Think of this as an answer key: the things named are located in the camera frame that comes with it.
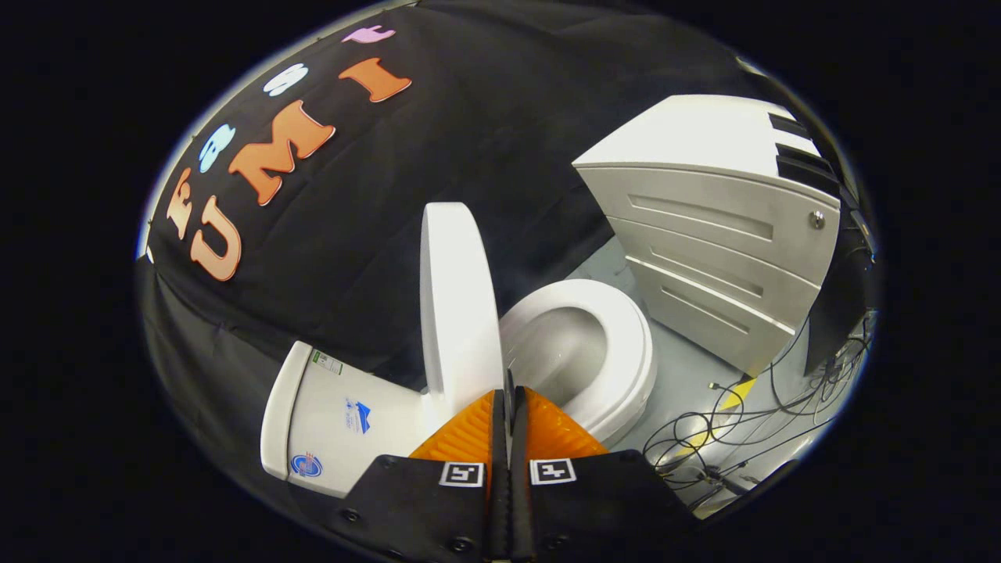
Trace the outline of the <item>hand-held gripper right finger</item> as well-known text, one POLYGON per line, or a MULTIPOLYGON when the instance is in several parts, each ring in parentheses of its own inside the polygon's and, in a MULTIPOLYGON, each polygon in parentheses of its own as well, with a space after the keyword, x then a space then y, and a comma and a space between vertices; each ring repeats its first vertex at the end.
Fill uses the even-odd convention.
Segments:
POLYGON ((698 520, 636 450, 611 451, 530 388, 512 399, 511 559, 662 562, 698 520))

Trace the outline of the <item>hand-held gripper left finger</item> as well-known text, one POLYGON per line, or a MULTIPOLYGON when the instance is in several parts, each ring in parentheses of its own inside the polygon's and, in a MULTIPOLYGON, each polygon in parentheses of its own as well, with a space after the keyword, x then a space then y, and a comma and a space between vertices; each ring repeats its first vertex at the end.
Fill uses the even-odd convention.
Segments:
POLYGON ((382 562, 486 562, 505 548, 505 400, 494 389, 411 455, 378 455, 330 513, 339 540, 382 562))

